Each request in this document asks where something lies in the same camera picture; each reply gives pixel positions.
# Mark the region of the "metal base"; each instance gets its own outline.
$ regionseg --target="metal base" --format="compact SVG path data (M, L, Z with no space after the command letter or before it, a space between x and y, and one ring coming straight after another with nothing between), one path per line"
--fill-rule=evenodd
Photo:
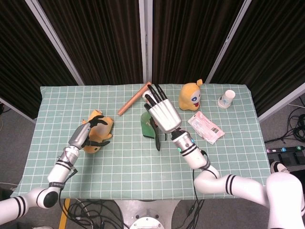
M115 202L122 211L124 223L131 228L144 228L145 225L148 228L172 229L173 212L180 201L115 200Z

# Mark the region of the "yellow table leg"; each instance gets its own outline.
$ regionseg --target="yellow table leg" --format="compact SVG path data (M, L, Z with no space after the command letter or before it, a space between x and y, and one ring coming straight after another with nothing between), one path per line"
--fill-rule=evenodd
M70 199L65 199L64 206L66 206L66 209L68 209L69 205L70 205ZM63 213L63 211L61 212L61 221L59 222L58 229L65 229L66 227L67 217Z

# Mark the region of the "green grid tablecloth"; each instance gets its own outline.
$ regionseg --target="green grid tablecloth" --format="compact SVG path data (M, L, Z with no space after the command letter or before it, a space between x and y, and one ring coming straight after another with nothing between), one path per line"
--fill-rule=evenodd
M92 110L114 119L110 144L90 155L81 150L75 167L78 173L66 184L63 198L102 199L194 199L192 171L169 140L161 137L161 151L153 139L142 136L140 117L146 110L141 99L122 116L118 110L141 84L42 87L43 97L22 180L14 195L34 187L47 187L47 176L70 136ZM263 137L245 85L204 84L199 110L218 125L225 135L214 145L201 139L187 123L195 112L179 109L182 85L161 85L199 148L205 150L222 176L250 177L265 185L270 175ZM217 99L228 89L236 92L227 109ZM200 195L203 198L232 198L227 194Z

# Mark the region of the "paper cup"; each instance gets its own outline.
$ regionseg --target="paper cup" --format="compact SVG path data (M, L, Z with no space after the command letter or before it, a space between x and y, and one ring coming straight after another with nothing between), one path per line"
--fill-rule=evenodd
M220 108L228 108L231 105L232 100L235 97L235 92L232 90L227 90L220 98L217 103Z

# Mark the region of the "yellow plush toy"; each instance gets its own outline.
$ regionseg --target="yellow plush toy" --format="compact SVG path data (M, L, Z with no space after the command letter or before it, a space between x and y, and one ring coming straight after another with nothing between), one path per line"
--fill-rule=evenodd
M94 110L92 111L88 121L93 119L95 116L102 115L101 111ZM89 134L90 141L95 142L102 142L105 139L109 139L112 137L112 134L110 134L113 120L110 117L104 117L101 120L104 120L108 125L102 125L99 124L97 126L94 126ZM85 146L84 151L88 154L94 154L95 152L99 151L101 147L98 146Z
M197 80L197 83L185 84L179 94L179 107L181 110L196 111L200 105L200 85L202 79Z

